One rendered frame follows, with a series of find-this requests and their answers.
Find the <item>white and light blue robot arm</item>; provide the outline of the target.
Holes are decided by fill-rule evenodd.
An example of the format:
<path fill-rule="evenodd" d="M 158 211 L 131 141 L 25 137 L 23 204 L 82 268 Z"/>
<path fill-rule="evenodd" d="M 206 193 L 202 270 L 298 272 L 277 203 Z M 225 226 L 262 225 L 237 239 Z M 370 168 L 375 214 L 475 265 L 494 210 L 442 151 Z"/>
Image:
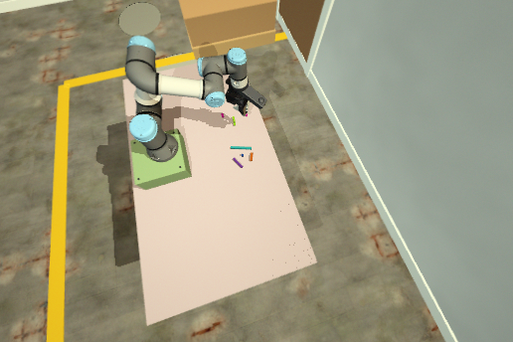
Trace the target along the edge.
<path fill-rule="evenodd" d="M 142 36 L 130 38 L 125 74 L 136 87 L 136 114 L 129 123 L 129 130 L 146 147 L 151 159 L 166 162 L 176 155 L 178 142 L 161 128 L 162 94 L 195 97 L 210 107 L 219 107 L 226 97 L 224 75 L 230 75 L 235 88 L 248 84 L 247 56 L 243 49 L 232 48 L 224 56 L 199 58 L 198 72 L 203 80 L 162 76 L 156 73 L 155 56 L 151 40 Z"/>

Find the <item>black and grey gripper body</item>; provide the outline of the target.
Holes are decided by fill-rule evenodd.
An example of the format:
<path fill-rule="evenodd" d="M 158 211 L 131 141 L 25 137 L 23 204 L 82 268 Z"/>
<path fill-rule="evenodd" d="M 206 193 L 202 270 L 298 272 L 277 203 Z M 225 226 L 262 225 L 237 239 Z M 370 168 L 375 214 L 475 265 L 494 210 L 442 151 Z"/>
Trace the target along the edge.
<path fill-rule="evenodd" d="M 228 88 L 228 90 L 226 92 L 226 101 L 228 103 L 233 104 L 233 105 L 235 105 L 235 104 L 241 105 L 241 103 L 242 103 L 243 107 L 245 107 L 247 102 L 248 102 L 248 100 L 246 98 L 244 98 L 241 94 L 239 94 L 238 91 L 243 91 L 243 90 L 247 89 L 248 86 L 249 86 L 249 80 L 248 80 L 248 84 L 245 87 L 243 87 L 243 88 L 235 88 L 235 87 L 232 86 L 231 78 L 229 76 L 226 79 L 226 84 L 229 85 L 229 88 Z M 233 88 L 235 90 L 233 90 Z"/>

